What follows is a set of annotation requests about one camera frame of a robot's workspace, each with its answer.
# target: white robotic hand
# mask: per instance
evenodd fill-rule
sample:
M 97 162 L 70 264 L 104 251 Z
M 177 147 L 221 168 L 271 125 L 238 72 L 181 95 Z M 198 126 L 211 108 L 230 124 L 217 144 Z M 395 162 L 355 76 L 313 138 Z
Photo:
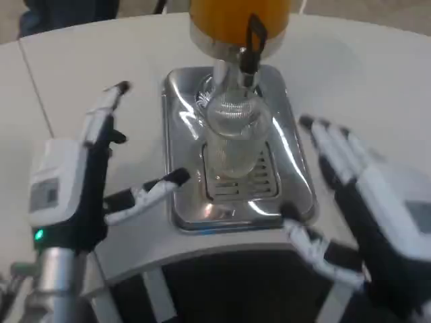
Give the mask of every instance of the white robotic hand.
M 302 226 L 290 205 L 281 213 L 298 254 L 320 274 L 363 289 L 402 319 L 431 320 L 431 181 L 376 157 L 352 132 L 303 116 L 329 188 L 359 245 L 371 281 L 328 261 L 331 242 Z

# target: cable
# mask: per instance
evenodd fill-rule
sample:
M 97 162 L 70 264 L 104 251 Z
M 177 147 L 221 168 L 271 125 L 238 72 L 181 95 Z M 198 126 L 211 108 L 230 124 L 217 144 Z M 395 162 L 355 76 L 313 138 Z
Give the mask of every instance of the cable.
M 168 0 L 158 0 L 156 4 L 156 8 L 153 11 L 154 15 L 161 15 L 163 13 L 163 9 L 165 8 Z
M 305 11 L 305 7 L 307 6 L 307 0 L 302 0 L 301 8 L 299 9 L 299 14 L 303 15 Z

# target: floor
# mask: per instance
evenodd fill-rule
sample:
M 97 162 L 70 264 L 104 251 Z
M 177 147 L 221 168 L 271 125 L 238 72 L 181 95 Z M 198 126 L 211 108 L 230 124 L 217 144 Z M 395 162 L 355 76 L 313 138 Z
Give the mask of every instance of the floor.
M 171 0 L 184 8 L 188 0 Z M 304 13 L 342 17 L 410 30 L 431 36 L 431 0 L 304 0 Z M 301 0 L 292 0 L 298 12 Z M 152 12 L 156 0 L 121 0 L 119 17 Z M 18 18 L 26 10 L 22 0 L 0 0 L 0 44 L 18 35 Z

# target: drip tray grate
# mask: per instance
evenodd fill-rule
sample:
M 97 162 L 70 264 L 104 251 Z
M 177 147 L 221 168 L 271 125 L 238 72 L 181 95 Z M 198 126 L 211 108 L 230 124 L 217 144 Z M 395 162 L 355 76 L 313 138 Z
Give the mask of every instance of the drip tray grate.
M 268 199 L 278 193 L 268 145 L 265 145 L 264 150 L 259 155 L 255 168 L 243 178 L 220 178 L 214 174 L 205 160 L 208 160 L 207 145 L 203 146 L 205 188 L 208 198 L 213 202 Z

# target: glass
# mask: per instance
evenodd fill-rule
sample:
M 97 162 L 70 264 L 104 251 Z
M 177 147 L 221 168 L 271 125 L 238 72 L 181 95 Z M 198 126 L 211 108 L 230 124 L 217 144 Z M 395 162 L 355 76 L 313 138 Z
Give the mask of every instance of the glass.
M 272 115 L 265 101 L 248 89 L 213 97 L 207 105 L 207 156 L 217 175 L 246 176 L 262 152 Z
M 270 40 L 288 25 L 289 11 L 290 0 L 191 0 L 190 17 L 209 37 L 243 47 L 251 14 L 263 22 Z

